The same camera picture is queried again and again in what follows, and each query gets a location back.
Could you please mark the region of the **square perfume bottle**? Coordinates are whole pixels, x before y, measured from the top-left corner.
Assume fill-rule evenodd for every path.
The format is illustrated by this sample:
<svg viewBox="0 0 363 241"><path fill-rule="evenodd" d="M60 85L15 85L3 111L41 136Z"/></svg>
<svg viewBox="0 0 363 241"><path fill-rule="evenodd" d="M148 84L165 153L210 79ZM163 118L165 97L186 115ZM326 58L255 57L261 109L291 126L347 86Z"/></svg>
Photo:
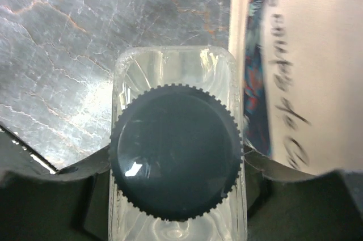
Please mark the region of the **square perfume bottle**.
<svg viewBox="0 0 363 241"><path fill-rule="evenodd" d="M216 46L133 48L112 93L110 240L246 240L241 97Z"/></svg>

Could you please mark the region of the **cream canvas tote bag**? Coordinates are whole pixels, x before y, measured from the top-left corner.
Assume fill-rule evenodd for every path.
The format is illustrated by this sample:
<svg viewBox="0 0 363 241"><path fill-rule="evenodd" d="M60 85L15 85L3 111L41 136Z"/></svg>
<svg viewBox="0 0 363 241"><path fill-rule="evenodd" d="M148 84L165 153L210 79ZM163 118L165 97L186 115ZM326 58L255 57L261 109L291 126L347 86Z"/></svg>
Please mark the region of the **cream canvas tote bag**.
<svg viewBox="0 0 363 241"><path fill-rule="evenodd" d="M277 179L362 171L362 0L231 0L245 160Z"/></svg>

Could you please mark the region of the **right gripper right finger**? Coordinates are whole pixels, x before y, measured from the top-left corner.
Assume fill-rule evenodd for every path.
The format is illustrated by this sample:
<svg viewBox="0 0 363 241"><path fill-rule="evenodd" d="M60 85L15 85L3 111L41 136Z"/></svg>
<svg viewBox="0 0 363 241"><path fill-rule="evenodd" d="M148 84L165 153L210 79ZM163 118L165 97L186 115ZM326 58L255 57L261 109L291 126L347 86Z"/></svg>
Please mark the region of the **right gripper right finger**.
<svg viewBox="0 0 363 241"><path fill-rule="evenodd" d="M304 174L244 146L248 240L362 240L362 171Z"/></svg>

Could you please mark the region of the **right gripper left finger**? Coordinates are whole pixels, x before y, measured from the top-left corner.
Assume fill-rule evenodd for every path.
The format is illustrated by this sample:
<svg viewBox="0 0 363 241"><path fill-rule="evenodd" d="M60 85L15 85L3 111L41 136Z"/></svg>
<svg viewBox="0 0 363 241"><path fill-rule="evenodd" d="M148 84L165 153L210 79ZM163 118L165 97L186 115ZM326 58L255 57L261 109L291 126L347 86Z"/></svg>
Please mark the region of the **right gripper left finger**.
<svg viewBox="0 0 363 241"><path fill-rule="evenodd" d="M108 240L104 147L55 174L1 166L1 240Z"/></svg>

